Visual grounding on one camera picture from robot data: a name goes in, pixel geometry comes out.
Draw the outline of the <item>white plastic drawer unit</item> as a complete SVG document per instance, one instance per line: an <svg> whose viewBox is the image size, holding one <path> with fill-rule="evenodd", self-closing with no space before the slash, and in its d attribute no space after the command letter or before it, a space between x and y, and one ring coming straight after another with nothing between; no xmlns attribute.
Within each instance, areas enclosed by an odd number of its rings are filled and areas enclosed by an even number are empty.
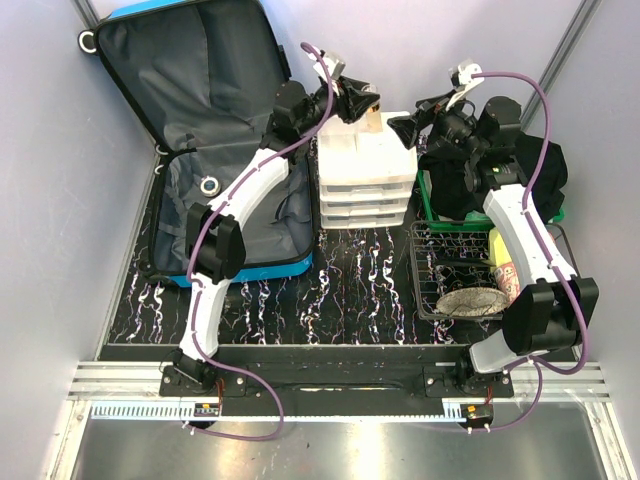
<svg viewBox="0 0 640 480"><path fill-rule="evenodd" d="M418 170L417 151L406 149L387 125L404 111L380 112L383 131L364 133L364 117L346 124L330 118L318 133L320 223L326 230L403 223Z"/></svg>

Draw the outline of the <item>green plastic tray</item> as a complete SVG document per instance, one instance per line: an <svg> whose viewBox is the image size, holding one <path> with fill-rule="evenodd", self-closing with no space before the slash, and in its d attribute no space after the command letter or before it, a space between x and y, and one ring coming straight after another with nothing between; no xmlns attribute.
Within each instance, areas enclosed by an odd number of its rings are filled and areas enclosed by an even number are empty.
<svg viewBox="0 0 640 480"><path fill-rule="evenodd" d="M417 181L420 187L420 197L424 206L426 221L435 224L433 230L490 231L494 227L488 216L476 211L469 213L462 221L455 221L448 217L439 216L431 205L431 181L429 173L425 170L420 170L417 174Z"/></svg>

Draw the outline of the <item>blue fish-print suitcase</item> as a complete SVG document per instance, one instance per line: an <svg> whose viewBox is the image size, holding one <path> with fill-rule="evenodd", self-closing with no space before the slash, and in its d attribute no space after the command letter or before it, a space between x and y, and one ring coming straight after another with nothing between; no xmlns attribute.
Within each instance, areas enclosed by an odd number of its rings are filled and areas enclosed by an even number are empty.
<svg viewBox="0 0 640 480"><path fill-rule="evenodd" d="M140 234L139 273L186 286L189 208L206 178L228 187L258 149L286 55L257 1L145 1L78 37L152 136L159 163Z"/></svg>

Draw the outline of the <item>small dark bottle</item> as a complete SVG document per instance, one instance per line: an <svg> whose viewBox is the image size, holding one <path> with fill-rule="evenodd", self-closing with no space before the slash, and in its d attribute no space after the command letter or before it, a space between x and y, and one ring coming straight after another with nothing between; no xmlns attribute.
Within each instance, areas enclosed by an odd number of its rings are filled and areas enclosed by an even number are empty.
<svg viewBox="0 0 640 480"><path fill-rule="evenodd" d="M380 100L377 100L368 108L364 116L364 120L365 124L362 127L362 131L364 133L377 134L383 131L380 113Z"/></svg>

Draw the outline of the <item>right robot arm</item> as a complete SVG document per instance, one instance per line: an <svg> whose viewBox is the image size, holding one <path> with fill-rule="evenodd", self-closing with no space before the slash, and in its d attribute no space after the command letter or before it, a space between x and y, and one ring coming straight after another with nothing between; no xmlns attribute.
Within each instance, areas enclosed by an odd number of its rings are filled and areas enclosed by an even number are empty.
<svg viewBox="0 0 640 480"><path fill-rule="evenodd" d="M581 277L565 260L535 208L533 181L515 154L520 115L520 104L505 96L491 98L480 116L467 115L448 94L387 122L405 148L415 147L429 128L428 154L462 161L466 188L500 233L518 275L521 290L504 310L500 330L467 347L455 364L452 381L470 397L516 366L586 348L599 297L595 280Z"/></svg>

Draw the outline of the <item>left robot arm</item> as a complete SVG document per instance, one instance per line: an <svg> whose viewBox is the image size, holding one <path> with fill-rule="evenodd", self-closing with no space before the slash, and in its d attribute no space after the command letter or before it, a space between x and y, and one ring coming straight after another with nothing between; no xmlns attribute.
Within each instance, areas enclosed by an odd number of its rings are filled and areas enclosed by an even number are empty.
<svg viewBox="0 0 640 480"><path fill-rule="evenodd" d="M332 116L346 124L378 105L371 84L341 76L321 83L309 95L301 83L288 81L276 93L273 111L248 166L208 204L195 203L187 215L187 278L191 300L186 330L172 363L181 384L196 396L216 383L211 358L218 350L218 330L232 279L243 268L244 226L256 207L289 174L304 146Z"/></svg>

